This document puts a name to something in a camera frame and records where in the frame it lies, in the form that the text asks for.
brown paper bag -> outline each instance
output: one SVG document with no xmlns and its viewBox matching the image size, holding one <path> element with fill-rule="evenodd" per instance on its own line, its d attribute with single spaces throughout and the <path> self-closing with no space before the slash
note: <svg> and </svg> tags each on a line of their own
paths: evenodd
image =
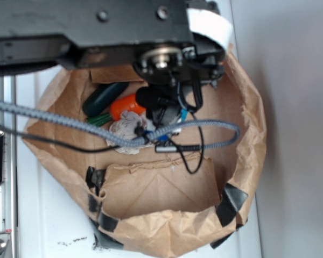
<svg viewBox="0 0 323 258">
<path fill-rule="evenodd" d="M 38 108 L 84 121 L 86 117 L 81 105 L 97 87 L 92 81 L 94 78 L 96 83 L 111 83 L 118 81 L 117 76 L 112 74 L 119 74 L 120 81 L 134 81 L 119 98 L 146 85 L 131 74 L 126 78 L 119 68 L 116 71 L 102 68 L 95 74 L 93 70 L 61 71 L 45 91 Z M 82 154 L 32 140 L 26 141 L 26 144 L 89 218 L 99 224 L 101 232 L 116 239 L 126 250 L 158 257 L 177 257 L 222 239 L 246 223 L 266 151 L 266 124 L 261 97 L 231 54 L 226 59 L 226 72 L 219 88 L 215 90 L 204 86 L 202 93 L 204 106 L 197 113 L 198 119 L 226 120 L 241 128 L 240 139 L 235 144 L 205 152 L 213 163 L 216 190 L 221 202 L 218 206 L 211 203 L 213 206 L 202 211 L 168 209 L 115 218 L 106 213 L 105 197 L 109 194 L 106 186 L 96 196 L 85 181 L 89 166 L 97 169 L 109 167 L 110 171 L 113 164 L 118 164 L 119 168 L 132 168 L 139 164 L 176 162 L 178 154 L 155 153 L 153 148 L 142 149 L 137 155 L 117 152 Z M 93 135 L 42 121 L 30 120 L 26 130 L 88 149 L 106 146 L 105 140 Z M 232 136 L 230 131 L 208 126 L 203 127 L 203 133 L 206 144 Z M 196 128 L 186 128 L 175 140 L 198 144 L 198 135 Z"/>
</svg>

black cable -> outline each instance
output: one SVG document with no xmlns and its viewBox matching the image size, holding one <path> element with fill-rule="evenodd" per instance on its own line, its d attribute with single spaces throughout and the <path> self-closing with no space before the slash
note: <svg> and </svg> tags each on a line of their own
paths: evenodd
<svg viewBox="0 0 323 258">
<path fill-rule="evenodd" d="M 47 144 L 55 144 L 55 145 L 61 146 L 63 148 L 68 148 L 68 149 L 71 149 L 73 151 L 83 152 L 83 153 L 107 152 L 107 151 L 111 151 L 113 149 L 119 148 L 119 146 L 110 146 L 110 147 L 101 148 L 101 149 L 83 149 L 83 148 L 80 148 L 80 147 L 77 147 L 77 146 L 74 146 L 74 145 L 71 145 L 71 144 L 67 144 L 67 143 L 65 143 L 63 141 L 52 140 L 52 139 L 41 137 L 41 136 L 38 136 L 38 135 L 18 132 L 16 130 L 9 129 L 9 128 L 7 128 L 5 126 L 2 126 L 2 125 L 0 125 L 0 130 L 4 131 L 5 133 L 13 134 L 15 136 L 20 136 L 20 137 L 23 137 L 23 138 L 26 138 L 26 139 L 45 142 Z"/>
<path fill-rule="evenodd" d="M 191 113 L 192 117 L 194 120 L 197 120 L 195 115 L 193 113 Z M 177 149 L 177 152 L 181 155 L 181 158 L 183 160 L 183 163 L 188 171 L 189 174 L 193 175 L 195 174 L 196 172 L 199 171 L 201 165 L 202 165 L 202 162 L 203 162 L 203 158 L 204 158 L 204 155 L 205 155 L 205 138 L 203 137 L 203 131 L 202 131 L 202 128 L 201 126 L 198 127 L 199 128 L 199 132 L 200 132 L 200 137 L 201 137 L 201 155 L 200 155 L 200 161 L 199 161 L 199 164 L 197 166 L 197 168 L 194 170 L 194 171 L 191 171 L 190 168 L 189 168 L 189 165 L 188 165 L 188 162 L 187 160 L 185 159 L 185 156 L 183 154 L 183 150 L 182 150 L 182 146 L 181 145 L 178 145 L 176 144 L 173 140 L 169 139 L 169 141 L 176 147 Z"/>
</svg>

gray wall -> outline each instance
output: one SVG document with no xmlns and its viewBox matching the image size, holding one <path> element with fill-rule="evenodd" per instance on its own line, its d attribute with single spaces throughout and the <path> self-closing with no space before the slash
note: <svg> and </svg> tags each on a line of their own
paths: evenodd
<svg viewBox="0 0 323 258">
<path fill-rule="evenodd" d="M 263 257 L 323 257 L 323 1 L 231 3 L 238 58 L 268 121 Z"/>
</svg>

orange object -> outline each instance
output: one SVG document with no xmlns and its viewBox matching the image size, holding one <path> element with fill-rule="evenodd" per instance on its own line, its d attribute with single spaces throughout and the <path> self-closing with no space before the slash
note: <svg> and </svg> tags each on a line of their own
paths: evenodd
<svg viewBox="0 0 323 258">
<path fill-rule="evenodd" d="M 142 114 L 146 111 L 146 108 L 136 103 L 135 94 L 132 94 L 114 101 L 110 106 L 109 113 L 114 121 L 118 121 L 125 110 Z"/>
</svg>

gray braided cable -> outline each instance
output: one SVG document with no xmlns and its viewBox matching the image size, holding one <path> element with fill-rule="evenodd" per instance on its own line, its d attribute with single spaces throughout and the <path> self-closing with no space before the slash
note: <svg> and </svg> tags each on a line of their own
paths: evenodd
<svg viewBox="0 0 323 258">
<path fill-rule="evenodd" d="M 121 137 L 118 137 L 112 134 L 107 130 L 96 127 L 94 125 L 90 125 L 73 118 L 61 116 L 59 114 L 32 109 L 30 107 L 18 106 L 15 104 L 0 101 L 0 110 L 4 112 L 13 113 L 16 115 L 36 118 L 49 123 L 54 123 L 54 124 L 74 128 L 77 130 L 81 130 L 81 131 L 102 137 L 104 139 L 108 139 L 114 144 L 121 147 L 137 147 L 137 146 L 146 144 L 146 139 L 144 137 L 137 137 L 132 140 L 123 139 Z M 163 126 L 156 129 L 154 132 L 147 133 L 145 137 L 149 141 L 154 141 L 154 140 L 157 140 L 159 137 L 166 135 L 176 129 L 190 127 L 190 126 L 218 126 L 218 127 L 223 127 L 223 128 L 227 128 L 229 130 L 235 131 L 235 136 L 231 140 L 206 145 L 205 146 L 206 149 L 227 146 L 233 143 L 236 139 L 238 139 L 240 135 L 239 127 L 234 124 L 231 124 L 225 121 L 220 121 L 220 120 L 207 119 L 207 120 L 183 121 L 177 124 Z"/>
</svg>

